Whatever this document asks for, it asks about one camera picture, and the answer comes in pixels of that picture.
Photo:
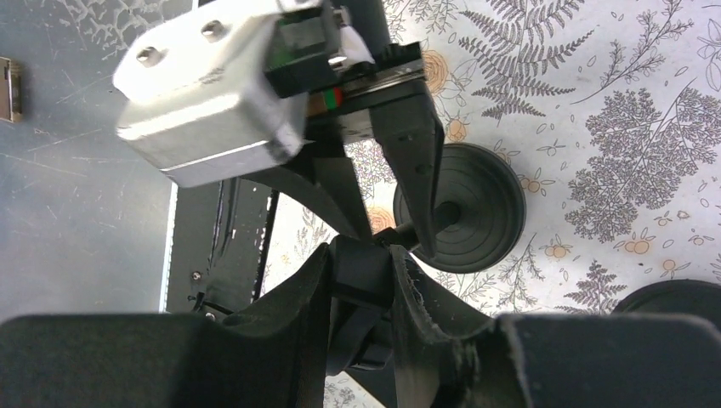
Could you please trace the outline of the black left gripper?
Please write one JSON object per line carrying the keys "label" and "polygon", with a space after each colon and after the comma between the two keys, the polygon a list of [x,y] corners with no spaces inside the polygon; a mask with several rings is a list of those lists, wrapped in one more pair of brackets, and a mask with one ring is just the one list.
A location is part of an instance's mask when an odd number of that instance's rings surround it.
{"label": "black left gripper", "polygon": [[380,1],[306,1],[282,13],[264,76],[283,99],[307,97],[308,140],[287,163],[243,178],[293,198],[339,234],[369,241],[366,207],[337,125],[359,138],[372,124],[419,243],[435,254],[442,126],[427,92],[392,91],[422,75],[419,46],[391,41]]}

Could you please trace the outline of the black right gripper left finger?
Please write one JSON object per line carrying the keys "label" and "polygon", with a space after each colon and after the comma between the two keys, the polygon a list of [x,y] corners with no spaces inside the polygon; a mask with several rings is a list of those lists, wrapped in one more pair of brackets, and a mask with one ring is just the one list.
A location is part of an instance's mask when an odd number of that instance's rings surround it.
{"label": "black right gripper left finger", "polygon": [[1,326],[4,407],[320,407],[331,259],[217,322],[201,314],[28,315]]}

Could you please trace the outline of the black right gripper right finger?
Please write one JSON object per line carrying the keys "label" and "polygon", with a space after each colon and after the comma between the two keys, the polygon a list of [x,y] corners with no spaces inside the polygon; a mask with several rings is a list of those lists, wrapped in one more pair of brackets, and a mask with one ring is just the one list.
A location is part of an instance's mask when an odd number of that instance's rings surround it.
{"label": "black right gripper right finger", "polygon": [[392,246],[401,407],[717,407],[720,330],[690,314],[488,318]]}

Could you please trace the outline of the black phone stand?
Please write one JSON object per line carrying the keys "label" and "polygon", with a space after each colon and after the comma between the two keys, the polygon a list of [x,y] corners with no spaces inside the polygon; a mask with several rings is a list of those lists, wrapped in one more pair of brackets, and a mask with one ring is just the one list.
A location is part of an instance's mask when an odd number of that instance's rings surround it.
{"label": "black phone stand", "polygon": [[656,282],[623,298],[613,312],[694,315],[720,330],[720,285],[702,280]]}
{"label": "black phone stand", "polygon": [[337,235],[330,243],[332,320],[326,374],[382,370],[393,352],[389,310],[395,298],[389,247],[400,245],[428,266],[456,275],[498,264],[525,227],[526,202],[512,168],[487,148],[447,144],[442,151],[431,232],[434,254],[421,248],[407,199],[393,197],[394,228],[370,242]]}

